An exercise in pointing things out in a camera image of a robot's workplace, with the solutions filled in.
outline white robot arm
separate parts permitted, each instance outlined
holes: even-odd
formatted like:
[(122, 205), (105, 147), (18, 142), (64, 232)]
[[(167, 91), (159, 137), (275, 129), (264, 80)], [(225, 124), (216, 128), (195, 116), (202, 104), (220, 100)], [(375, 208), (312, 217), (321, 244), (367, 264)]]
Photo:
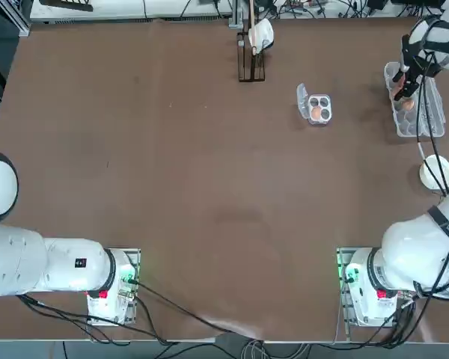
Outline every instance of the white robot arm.
[[(18, 188), (15, 168), (0, 153), (0, 221), (14, 207)], [(136, 268), (122, 250), (0, 225), (0, 296), (86, 292), (90, 315), (123, 324), (135, 293), (129, 279), (136, 279)]]
[(400, 71), (394, 77), (398, 82), (405, 76), (403, 88), (394, 99), (410, 97), (419, 87), (421, 76), (434, 77), (449, 70), (449, 0), (442, 5), (442, 15), (426, 16), (401, 40)]
[[(394, 81), (404, 85), (395, 100), (410, 97), (422, 76), (449, 70), (449, 0), (441, 16), (420, 20), (402, 39), (400, 71)], [(343, 276), (349, 285), (358, 325), (380, 326), (397, 308), (400, 290), (429, 292), (449, 253), (449, 196), (411, 221), (393, 224), (382, 248), (360, 248)], [(435, 294), (449, 299), (449, 263), (439, 281), (446, 290)]]

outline black cable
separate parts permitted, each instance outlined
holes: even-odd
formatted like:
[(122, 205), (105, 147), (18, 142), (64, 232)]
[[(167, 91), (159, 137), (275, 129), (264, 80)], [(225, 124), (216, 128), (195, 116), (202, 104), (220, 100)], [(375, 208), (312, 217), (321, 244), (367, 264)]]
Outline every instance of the black cable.
[[(36, 314), (45, 316), (46, 318), (53, 318), (53, 319), (58, 319), (58, 320), (63, 320), (65, 322), (69, 322), (69, 323), (75, 325), (77, 328), (79, 328), (81, 331), (83, 331), (85, 334), (87, 334), (92, 340), (94, 340), (95, 342), (97, 342), (99, 344), (113, 344), (115, 346), (128, 346), (129, 345), (129, 343), (116, 343), (114, 340), (112, 340), (110, 337), (108, 337), (102, 330), (91, 325), (90, 323), (83, 322), (82, 320), (78, 320), (78, 319), (68, 318), (67, 316), (60, 314), (58, 312), (55, 312), (54, 310), (51, 310), (51, 311), (55, 314), (58, 314), (57, 316), (54, 316), (53, 314), (49, 314), (49, 313), (44, 313), (41, 310), (38, 310), (37, 308), (32, 307), (32, 304), (30, 304), (28, 302), (28, 299), (24, 298), (25, 297), (24, 295), (18, 295), (17, 297), (26, 307), (28, 307), (28, 309), (35, 312)], [(103, 340), (97, 338), (90, 331), (79, 326), (78, 323), (81, 325), (84, 325), (86, 327), (93, 328), (94, 330), (98, 331), (106, 339), (106, 341), (103, 341)]]
[(303, 8), (303, 11), (306, 13), (309, 13), (313, 19), (316, 19), (315, 15), (312, 12), (310, 12), (308, 9)]
[(406, 5), (403, 10), (396, 16), (396, 17), (401, 17), (401, 15), (404, 13), (404, 11), (406, 11), (409, 8), (408, 5)]
[(63, 346), (63, 355), (65, 356), (65, 359), (68, 359), (67, 347), (65, 346), (65, 342), (61, 342), (61, 346)]
[(268, 12), (264, 15), (264, 18), (263, 18), (263, 19), (265, 19), (265, 18), (268, 16), (268, 14), (269, 14), (269, 12), (271, 11), (271, 9), (272, 9), (272, 6), (269, 7)]
[(324, 11), (323, 7), (321, 6), (320, 0), (316, 0), (318, 6), (320, 7), (321, 13), (323, 14), (323, 17), (326, 18), (326, 12)]
[(117, 322), (114, 322), (114, 321), (112, 321), (112, 320), (110, 320), (110, 319), (100, 318), (100, 317), (98, 317), (98, 316), (90, 316), (90, 315), (88, 315), (88, 314), (71, 313), (71, 312), (67, 312), (66, 310), (61, 310), (61, 309), (58, 309), (58, 308), (50, 307), (50, 306), (47, 306), (47, 305), (45, 305), (45, 304), (41, 304), (39, 301), (37, 301), (36, 299), (34, 299), (34, 298), (32, 298), (32, 297), (30, 297), (30, 296), (28, 296), (28, 295), (21, 295), (21, 297), (26, 297), (26, 298), (30, 301), (29, 304), (30, 304), (30, 305), (33, 305), (33, 306), (35, 306), (35, 307), (40, 307), (40, 308), (43, 308), (43, 309), (46, 309), (46, 310), (51, 310), (51, 311), (53, 311), (53, 312), (55, 312), (55, 313), (61, 313), (61, 314), (64, 314), (65, 316), (74, 316), (74, 317), (76, 317), (76, 318), (83, 318), (83, 319), (88, 319), (88, 320), (89, 320), (89, 319), (95, 319), (95, 320), (99, 320), (99, 321), (101, 321), (101, 322), (107, 322), (107, 323), (110, 323), (110, 324), (113, 324), (113, 325), (117, 325), (117, 326), (119, 326), (119, 327), (122, 327), (122, 328), (125, 328), (125, 329), (128, 329), (128, 330), (136, 331), (137, 333), (146, 334), (146, 335), (148, 335), (148, 336), (150, 336), (150, 337), (155, 338), (154, 335), (153, 335), (152, 333), (150, 333), (149, 331), (144, 331), (143, 329), (138, 329), (138, 328), (130, 327), (129, 325), (117, 323)]
[(431, 139), (431, 144), (433, 146), (433, 150), (434, 150), (434, 154), (436, 155), (436, 161), (437, 161), (437, 165), (439, 167), (439, 172), (441, 173), (441, 177), (442, 177), (442, 182), (444, 183), (444, 187), (446, 189), (447, 194), (449, 194), (449, 186), (448, 186), (448, 182), (446, 181), (445, 175), (444, 175), (444, 170), (442, 169), (442, 163), (441, 163), (441, 159), (439, 158), (439, 154), (437, 151), (437, 146), (436, 146), (436, 142), (434, 141), (434, 134), (433, 134), (433, 129), (431, 127), (431, 120), (429, 117), (429, 109), (427, 107), (427, 95), (426, 95), (426, 74), (427, 72), (425, 72), (423, 78), (422, 78), (422, 82), (423, 84), (423, 91), (424, 91), (424, 109), (426, 110), (426, 119), (427, 119), (427, 127), (429, 128), (429, 137)]
[(181, 307), (179, 304), (174, 303), (173, 301), (170, 301), (168, 298), (166, 298), (164, 295), (159, 294), (157, 291), (151, 289), (149, 286), (144, 285), (143, 283), (138, 282), (137, 280), (129, 280), (128, 283), (135, 284), (140, 286), (143, 289), (146, 289), (148, 292), (153, 293), (157, 297), (161, 298), (163, 301), (166, 301), (168, 304), (171, 304), (173, 307), (181, 310), (182, 312), (188, 314), (189, 316), (195, 318), (199, 322), (202, 322), (205, 325), (208, 325), (209, 327), (216, 329), (218, 331), (222, 331), (223, 333), (233, 333), (232, 331), (229, 331), (228, 329), (222, 328), (218, 325), (214, 325), (213, 323), (208, 322), (207, 320), (197, 316), (196, 314), (190, 312), (189, 310)]
[(357, 12), (356, 12), (356, 9), (352, 6), (352, 4), (351, 4), (351, 0), (349, 0), (349, 2), (344, 2), (343, 0), (337, 0), (338, 2), (340, 2), (340, 3), (342, 3), (342, 4), (345, 4), (345, 5), (347, 5), (347, 11), (346, 11), (346, 14), (345, 14), (345, 16), (348, 14), (348, 11), (349, 11), (349, 9), (352, 9), (353, 11), (354, 11), (354, 14), (356, 15), (357, 14)]
[[(426, 74), (429, 72), (429, 68), (431, 66), (430, 61), (428, 61), (428, 65), (427, 68), (424, 71), (424, 75), (423, 75), (423, 80), (421, 81), (421, 83), (419, 84), (419, 93), (418, 93), (418, 110), (416, 113), (416, 141), (419, 143), (421, 142), (421, 140), (419, 139), (419, 114), (421, 111), (421, 99), (422, 99), (422, 90), (423, 90), (423, 86), (424, 86), (424, 82), (425, 82), (425, 76)], [(424, 161), (424, 165), (426, 166), (427, 170), (429, 171), (429, 173), (431, 174), (431, 177), (433, 178), (434, 182), (437, 184), (437, 186), (439, 187), (439, 190), (441, 191), (442, 195), (444, 197), (447, 197), (447, 193), (446, 191), (442, 188), (441, 182), (438, 181), (437, 176), (434, 174), (434, 171), (431, 169), (431, 167), (429, 166), (429, 163), (427, 163), (426, 157), (423, 154), (423, 161)]]
[(192, 2), (192, 0), (188, 0), (185, 7), (183, 8), (183, 11), (181, 12), (180, 19), (183, 18), (183, 14), (185, 13), (186, 9), (188, 8), (189, 3)]
[(143, 310), (144, 310), (144, 312), (145, 312), (145, 314), (146, 314), (146, 316), (147, 316), (148, 323), (150, 324), (151, 331), (153, 332), (153, 334), (154, 334), (155, 338), (158, 340), (158, 342), (159, 342), (162, 346), (172, 346), (173, 343), (170, 343), (170, 342), (168, 342), (167, 340), (161, 338), (161, 337), (158, 335), (158, 333), (156, 332), (155, 325), (153, 324), (153, 320), (151, 319), (150, 311), (148, 310), (148, 307), (145, 305), (145, 303), (144, 303), (140, 298), (138, 298), (137, 296), (135, 297), (135, 300), (136, 300), (136, 301), (138, 302), (138, 304), (143, 308)]
[(291, 11), (293, 12), (293, 16), (296, 19), (296, 13), (294, 12), (294, 6), (293, 6), (293, 4), (291, 4), (291, 0), (288, 0), (288, 2), (290, 3), (290, 7), (291, 7)]
[(311, 355), (311, 349), (313, 348), (313, 344), (309, 345), (308, 353), (306, 354), (305, 359), (309, 359), (309, 356)]
[(402, 339), (399, 343), (396, 344), (396, 346), (400, 346), (401, 344), (404, 344), (415, 332), (416, 328), (418, 327), (419, 323), (421, 322), (422, 318), (424, 317), (424, 313), (426, 312), (427, 306), (429, 305), (433, 295), (436, 293), (436, 290), (438, 288), (439, 282), (442, 279), (442, 276), (444, 275), (444, 272), (449, 264), (449, 251), (448, 255), (446, 256), (446, 259), (444, 263), (442, 264), (441, 271), (439, 272), (436, 281), (434, 282), (433, 288), (430, 291), (430, 295), (427, 297), (426, 302), (424, 303), (424, 306), (422, 307), (422, 311), (419, 314), (418, 319), (415, 321), (414, 326), (412, 327), (411, 331)]
[(222, 19), (222, 13), (220, 13), (218, 9), (218, 0), (213, 0), (213, 4), (215, 5), (216, 13), (218, 13), (218, 16)]
[(162, 350), (154, 359), (160, 359), (168, 350), (170, 350), (173, 346), (168, 346), (164, 350)]
[(224, 350), (221, 346), (217, 346), (217, 345), (214, 344), (214, 343), (202, 343), (202, 344), (197, 344), (196, 346), (190, 346), (189, 348), (180, 350), (178, 353), (169, 355), (169, 356), (167, 356), (167, 357), (163, 357), (162, 359), (172, 359), (172, 358), (177, 357), (178, 355), (181, 355), (182, 353), (188, 352), (188, 351), (193, 350), (193, 349), (201, 348), (201, 347), (204, 347), (204, 346), (212, 346), (213, 348), (217, 348), (217, 349), (219, 349), (221, 352), (225, 353), (228, 357), (230, 357), (230, 358), (232, 358), (232, 359), (237, 359), (237, 358), (236, 358), (234, 355), (232, 355), (230, 352), (227, 352), (227, 351)]
[(322, 346), (324, 348), (332, 349), (332, 350), (357, 350), (357, 349), (362, 349), (362, 348), (364, 348), (365, 346), (367, 346), (368, 344), (370, 344), (373, 341), (374, 337), (384, 328), (384, 326), (386, 324), (388, 324), (388, 322), (392, 318), (394, 318), (394, 315), (397, 313), (398, 310), (399, 310), (399, 308), (396, 309), (388, 318), (385, 319), (385, 321), (377, 328), (377, 330), (374, 332), (374, 334), (368, 340), (366, 340), (364, 343), (357, 344), (358, 346), (346, 347), (346, 348), (335, 348), (334, 346), (326, 346), (324, 344), (317, 344), (317, 345), (318, 346)]

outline cable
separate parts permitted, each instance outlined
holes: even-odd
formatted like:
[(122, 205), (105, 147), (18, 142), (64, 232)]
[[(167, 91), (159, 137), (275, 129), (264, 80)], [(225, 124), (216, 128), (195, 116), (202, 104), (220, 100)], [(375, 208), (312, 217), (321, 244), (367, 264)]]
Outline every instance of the cable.
[(65, 356), (65, 359), (68, 359), (67, 347), (65, 346), (65, 342), (61, 342), (61, 346), (63, 346), (63, 355)]
[[(448, 193), (442, 188), (441, 182), (438, 181), (437, 176), (434, 174), (434, 171), (433, 171), (433, 170), (431, 169), (431, 167), (429, 166), (429, 163), (427, 163), (427, 159), (426, 159), (426, 156), (424, 155), (424, 150), (423, 150), (422, 145), (421, 145), (421, 140), (420, 140), (420, 138), (419, 138), (419, 122), (420, 122), (420, 121), (419, 121), (419, 114), (420, 114), (420, 111), (421, 111), (421, 99), (422, 99), (421, 94), (422, 94), (422, 90), (423, 90), (424, 85), (425, 85), (425, 82), (426, 82), (426, 75), (427, 75), (427, 73), (429, 72), (429, 68), (430, 68), (430, 66), (431, 66), (431, 62), (429, 61), (429, 59), (430, 59), (430, 58), (429, 58), (429, 55), (428, 55), (428, 56), (426, 57), (426, 61), (428, 62), (428, 65), (427, 65), (427, 68), (426, 68), (425, 71), (424, 71), (424, 74), (423, 74), (421, 83), (419, 84), (418, 110), (417, 110), (417, 113), (416, 113), (416, 140), (417, 140), (417, 142), (418, 142), (418, 148), (419, 148), (419, 151), (420, 151), (420, 153), (421, 153), (421, 157), (422, 157), (422, 159), (423, 159), (423, 161), (424, 161), (424, 165), (426, 166), (427, 170), (428, 170), (429, 173), (431, 174), (431, 177), (433, 178), (433, 180), (436, 182), (436, 184), (437, 184), (437, 186), (439, 187), (439, 190), (441, 191), (442, 195), (443, 195), (444, 197), (447, 197)], [(425, 107), (426, 110), (427, 110), (426, 101), (427, 101), (426, 95), (424, 94), (424, 107)], [(427, 115), (427, 119), (428, 119), (428, 129), (429, 129), (429, 132), (430, 132), (430, 134), (431, 134), (432, 130), (431, 130), (431, 127), (430, 127), (430, 121), (429, 121), (428, 113), (426, 113), (426, 115)], [(438, 165), (439, 165), (439, 163), (441, 162), (441, 159), (440, 159), (438, 156), (436, 156), (436, 161), (438, 161)]]
[(164, 350), (162, 350), (157, 356), (155, 356), (154, 359), (160, 359), (161, 356), (163, 356), (168, 350), (170, 350), (172, 348), (172, 346), (168, 346), (166, 347)]
[(438, 274), (438, 276), (436, 278), (436, 281), (434, 282), (433, 288), (430, 291), (430, 295), (427, 297), (426, 302), (424, 303), (424, 306), (422, 308), (421, 313), (419, 314), (418, 319), (415, 321), (414, 326), (412, 327), (411, 331), (396, 346), (400, 346), (401, 344), (404, 344), (414, 334), (416, 328), (419, 325), (419, 322), (424, 317), (424, 313), (426, 312), (427, 306), (429, 305), (429, 303), (431, 301), (431, 298), (433, 297), (433, 294), (436, 293), (436, 290), (437, 290), (437, 287), (439, 285), (439, 282), (441, 281), (442, 276), (444, 275), (444, 272), (445, 272), (446, 267), (448, 266), (448, 264), (449, 264), (449, 251), (448, 251), (448, 255), (446, 256), (446, 259), (445, 259), (444, 263), (442, 264), (441, 271), (439, 272), (439, 274)]
[(320, 7), (320, 11), (323, 14), (323, 17), (326, 18), (326, 12), (324, 11), (323, 7), (321, 6), (320, 0), (316, 0), (318, 6)]
[(222, 328), (218, 325), (214, 325), (213, 323), (208, 322), (207, 320), (197, 316), (196, 314), (190, 312), (189, 310), (181, 307), (179, 304), (174, 303), (173, 301), (170, 301), (168, 298), (166, 298), (164, 295), (159, 294), (157, 291), (151, 289), (149, 286), (144, 285), (143, 283), (138, 282), (137, 280), (129, 280), (128, 283), (135, 284), (140, 286), (143, 289), (146, 289), (148, 292), (153, 293), (157, 297), (161, 298), (163, 301), (166, 301), (168, 304), (171, 304), (173, 307), (177, 308), (178, 310), (181, 310), (182, 312), (188, 314), (189, 316), (192, 316), (199, 322), (202, 322), (205, 325), (208, 325), (209, 327), (216, 329), (217, 331), (222, 331), (223, 333), (233, 333), (232, 331), (229, 331), (228, 329)]
[(249, 340), (245, 346), (241, 349), (241, 359), (246, 359), (246, 353), (248, 352), (248, 348), (251, 348), (251, 358), (254, 358), (254, 350), (257, 349), (261, 353), (261, 357), (268, 357), (268, 359), (297, 359), (298, 357), (303, 354), (306, 349), (310, 346), (310, 344), (300, 344), (297, 350), (294, 351), (294, 353), (287, 355), (287, 356), (278, 356), (278, 355), (271, 355), (268, 352), (268, 349), (264, 346), (264, 343), (262, 340), (256, 340), (251, 339)]
[[(97, 328), (97, 327), (94, 327), (94, 326), (91, 325), (90, 323), (83, 322), (83, 321), (78, 320), (78, 319), (70, 319), (70, 318), (68, 318), (67, 316), (65, 316), (65, 315), (63, 315), (63, 314), (60, 314), (60, 313), (57, 313), (57, 312), (55, 312), (55, 311), (53, 311), (53, 310), (52, 310), (53, 313), (58, 314), (57, 316), (54, 316), (54, 315), (49, 314), (49, 313), (44, 313), (44, 312), (42, 312), (41, 310), (38, 310), (37, 308), (32, 307), (31, 304), (28, 303), (28, 300), (25, 298), (25, 297), (26, 297), (25, 295), (18, 295), (17, 297), (18, 297), (18, 299), (20, 299), (20, 301), (22, 301), (22, 303), (23, 303), (26, 307), (28, 307), (31, 311), (33, 311), (33, 312), (35, 312), (35, 313), (37, 313), (37, 314), (39, 314), (39, 315), (41, 315), (41, 316), (45, 316), (45, 317), (47, 317), (47, 318), (54, 318), (54, 319), (58, 319), (58, 320), (64, 320), (65, 322), (69, 322), (69, 323), (75, 325), (77, 328), (79, 328), (81, 331), (83, 331), (85, 334), (87, 334), (92, 340), (96, 341), (96, 342), (99, 343), (99, 344), (113, 344), (113, 345), (115, 345), (115, 346), (128, 346), (128, 345), (129, 345), (129, 343), (116, 343), (116, 342), (113, 341), (110, 337), (108, 337), (103, 331), (101, 331), (101, 330), (100, 330), (99, 328)], [(99, 332), (99, 333), (106, 339), (106, 341), (103, 341), (103, 340), (97, 338), (97, 337), (94, 336), (90, 331), (88, 331), (87, 329), (82, 328), (82, 327), (79, 326), (77, 323), (82, 324), (82, 325), (85, 325), (85, 326), (87, 326), (87, 327), (91, 327), (91, 328), (93, 328), (94, 330), (98, 331), (98, 332)]]
[(218, 0), (213, 0), (213, 4), (215, 5), (216, 13), (218, 14), (218, 16), (220, 18), (223, 18), (222, 13), (220, 13), (218, 9)]
[(441, 163), (441, 159), (439, 158), (439, 154), (437, 152), (437, 146), (436, 146), (436, 142), (434, 141), (434, 134), (433, 134), (433, 129), (431, 127), (431, 120), (429, 117), (429, 109), (427, 107), (427, 95), (426, 95), (426, 75), (427, 75), (427, 71), (425, 72), (421, 83), (423, 82), (423, 91), (424, 91), (424, 109), (426, 110), (426, 119), (427, 119), (427, 127), (429, 129), (429, 137), (431, 139), (431, 144), (433, 146), (433, 150), (434, 150), (434, 154), (436, 155), (436, 161), (437, 161), (437, 165), (439, 167), (439, 172), (441, 173), (441, 177), (442, 177), (442, 182), (444, 183), (444, 187), (446, 189), (447, 194), (449, 194), (449, 186), (448, 183), (446, 181), (445, 175), (444, 175), (444, 170), (442, 169), (442, 163)]
[(181, 12), (180, 19), (183, 18), (183, 14), (185, 13), (186, 9), (188, 8), (189, 3), (192, 2), (192, 0), (188, 0), (185, 7), (183, 8), (183, 11)]
[(399, 15), (397, 15), (396, 17), (401, 17), (401, 15), (404, 13), (404, 11), (406, 11), (409, 8), (408, 5), (406, 5), (403, 10), (399, 13)]
[(29, 300), (29, 304), (30, 304), (30, 305), (33, 305), (34, 307), (39, 307), (39, 308), (43, 308), (43, 309), (45, 309), (45, 310), (50, 310), (50, 311), (53, 311), (53, 312), (55, 312), (55, 313), (63, 314), (63, 315), (65, 315), (65, 316), (74, 316), (74, 317), (76, 317), (76, 318), (83, 318), (83, 319), (88, 319), (88, 320), (90, 320), (90, 319), (95, 319), (95, 320), (99, 320), (99, 321), (101, 321), (101, 322), (107, 322), (107, 323), (110, 323), (110, 324), (113, 324), (113, 325), (117, 325), (117, 326), (119, 326), (119, 327), (122, 327), (122, 328), (125, 328), (125, 329), (128, 329), (128, 330), (136, 331), (137, 333), (146, 334), (146, 335), (148, 335), (148, 336), (150, 336), (150, 337), (155, 338), (154, 335), (153, 335), (152, 333), (150, 333), (149, 331), (144, 331), (144, 330), (142, 330), (142, 329), (130, 327), (129, 325), (117, 323), (117, 322), (114, 322), (114, 321), (112, 321), (112, 320), (110, 320), (110, 319), (100, 318), (100, 317), (98, 317), (98, 316), (90, 316), (90, 315), (88, 315), (88, 314), (76, 314), (76, 313), (67, 312), (66, 310), (61, 310), (61, 309), (58, 309), (58, 308), (49, 307), (49, 306), (47, 306), (47, 305), (45, 305), (45, 304), (41, 304), (39, 301), (37, 301), (36, 299), (34, 299), (34, 298), (32, 298), (32, 297), (30, 297), (30, 296), (28, 296), (28, 295), (21, 295), (20, 297), (25, 297), (25, 298), (27, 298), (27, 299)]
[(340, 3), (342, 3), (342, 4), (345, 4), (345, 5), (347, 5), (347, 11), (346, 11), (346, 13), (344, 14), (344, 16), (345, 17), (347, 17), (347, 14), (348, 14), (348, 11), (349, 11), (349, 9), (352, 9), (353, 11), (354, 11), (354, 14), (356, 15), (357, 14), (357, 11), (356, 11), (356, 9), (352, 6), (352, 4), (351, 4), (351, 0), (349, 0), (349, 2), (344, 2), (343, 0), (337, 0), (338, 2), (340, 2)]
[(138, 302), (138, 304), (140, 304), (140, 306), (143, 308), (147, 319), (148, 319), (148, 323), (150, 324), (150, 328), (151, 331), (153, 332), (155, 338), (158, 340), (158, 342), (162, 345), (162, 346), (172, 346), (173, 343), (168, 342), (167, 340), (161, 338), (158, 333), (156, 332), (155, 329), (155, 325), (153, 324), (153, 320), (151, 319), (151, 314), (150, 311), (148, 310), (148, 307), (144, 304), (144, 302), (137, 296), (135, 296), (135, 300)]
[(394, 315), (396, 315), (396, 313), (399, 311), (399, 310), (402, 310), (402, 309), (404, 309), (404, 308), (406, 308), (406, 307), (408, 307), (409, 305), (411, 305), (412, 303), (413, 303), (414, 301), (413, 300), (411, 300), (411, 301), (409, 301), (409, 302), (407, 302), (407, 303), (405, 303), (405, 304), (403, 304), (403, 305), (401, 305), (399, 308), (397, 308), (388, 318), (386, 318), (385, 319), (385, 321), (377, 328), (377, 330), (374, 332), (374, 334), (368, 339), (368, 340), (366, 340), (364, 343), (361, 343), (361, 344), (357, 344), (357, 343), (351, 343), (351, 344), (356, 344), (357, 346), (355, 346), (355, 347), (346, 347), (346, 348), (335, 348), (335, 347), (333, 347), (333, 346), (326, 346), (326, 345), (324, 345), (324, 344), (317, 344), (318, 346), (322, 346), (322, 347), (324, 347), (324, 348), (327, 348), (327, 349), (332, 349), (332, 350), (357, 350), (357, 349), (362, 349), (362, 348), (364, 348), (365, 346), (382, 346), (382, 345), (380, 345), (379, 343), (377, 343), (377, 344), (371, 344), (371, 342), (373, 341), (373, 339), (376, 337), (376, 335), (385, 327), (385, 325), (386, 324), (388, 324), (388, 322), (392, 319), (392, 318), (394, 318)]
[(230, 357), (230, 358), (232, 358), (232, 359), (237, 359), (237, 358), (236, 358), (234, 355), (232, 355), (230, 352), (227, 352), (227, 351), (224, 350), (221, 346), (217, 346), (217, 345), (214, 344), (214, 343), (203, 343), (203, 344), (197, 344), (196, 346), (190, 346), (189, 348), (180, 350), (178, 353), (169, 355), (169, 356), (167, 356), (167, 357), (163, 357), (163, 358), (161, 358), (161, 359), (172, 359), (172, 358), (177, 357), (178, 355), (181, 355), (181, 354), (184, 353), (184, 352), (188, 352), (188, 351), (190, 351), (190, 350), (197, 349), (197, 348), (201, 348), (201, 347), (204, 347), (204, 346), (212, 346), (213, 348), (217, 348), (217, 349), (219, 349), (221, 352), (225, 353), (228, 357)]
[(308, 353), (306, 354), (306, 358), (305, 359), (309, 359), (309, 356), (311, 355), (311, 349), (313, 348), (313, 345), (311, 344), (310, 346), (309, 346), (309, 350), (308, 350)]

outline sticker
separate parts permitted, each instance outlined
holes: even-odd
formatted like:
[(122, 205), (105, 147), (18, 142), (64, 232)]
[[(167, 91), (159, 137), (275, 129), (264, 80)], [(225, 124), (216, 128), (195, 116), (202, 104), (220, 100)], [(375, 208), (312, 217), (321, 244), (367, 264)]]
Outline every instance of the sticker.
[(86, 268), (87, 259), (86, 258), (76, 258), (75, 259), (75, 268)]

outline floor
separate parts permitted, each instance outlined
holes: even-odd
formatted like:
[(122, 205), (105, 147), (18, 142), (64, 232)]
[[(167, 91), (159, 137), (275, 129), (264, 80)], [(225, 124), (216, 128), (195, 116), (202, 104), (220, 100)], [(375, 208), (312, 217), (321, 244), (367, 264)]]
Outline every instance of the floor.
[[(31, 2), (25, 0), (25, 14), (29, 13)], [(0, 70), (7, 76), (13, 61), (13, 56), (18, 44), (18, 31), (5, 19), (0, 17)], [(223, 335), (219, 337), (216, 343), (223, 349), (230, 352), (234, 357), (239, 357), (241, 349), (246, 338), (236, 335)], [(179, 344), (166, 353), (164, 358), (178, 353), (182, 349), (186, 349), (196, 344)], [(285, 358), (294, 353), (298, 345), (269, 345), (268, 350), (271, 355), (278, 355)], [(162, 350), (163, 347), (155, 342), (136, 342), (125, 348), (115, 346), (102, 346), (90, 342), (67, 342), (68, 359), (80, 358), (100, 358), (100, 359), (147, 359), (154, 358)], [(422, 359), (449, 359), (449, 345), (415, 345), (408, 344), (400, 348), (388, 351), (385, 349), (366, 348), (358, 351), (336, 352), (319, 346), (312, 346), (309, 355), (310, 359), (326, 358), (333, 359), (339, 356), (340, 359), (405, 359), (405, 358), (422, 358)], [(34, 341), (34, 342), (0, 342), (0, 359), (62, 359), (65, 358), (62, 342)], [(228, 356), (213, 347), (201, 347), (180, 355), (181, 359), (186, 358), (228, 358)]]
[[(235, 358), (239, 358), (244, 338), (238, 336), (223, 336), (217, 339), (217, 344), (227, 350)], [(169, 350), (162, 358), (172, 356), (179, 351), (196, 344), (179, 344), (175, 348)], [(294, 353), (298, 344), (280, 344), (269, 345), (269, 353), (274, 357), (286, 358)], [(82, 358), (100, 358), (100, 359), (153, 359), (164, 347), (158, 343), (140, 342), (132, 343), (127, 347), (118, 348), (115, 346), (103, 346), (94, 343), (83, 342), (66, 342), (66, 350), (68, 359)], [(295, 359), (449, 359), (449, 345), (427, 345), (427, 344), (407, 344), (392, 351), (377, 348), (365, 348), (358, 351), (341, 351), (336, 352), (329, 349), (312, 346), (309, 357), (306, 353)], [(62, 342), (10, 342), (0, 343), (0, 359), (66, 359)], [(214, 358), (225, 359), (230, 358), (226, 354), (221, 353), (213, 347), (201, 347), (190, 350), (179, 355), (179, 359), (201, 359)], [(246, 359), (251, 359), (251, 352), (248, 353)]]

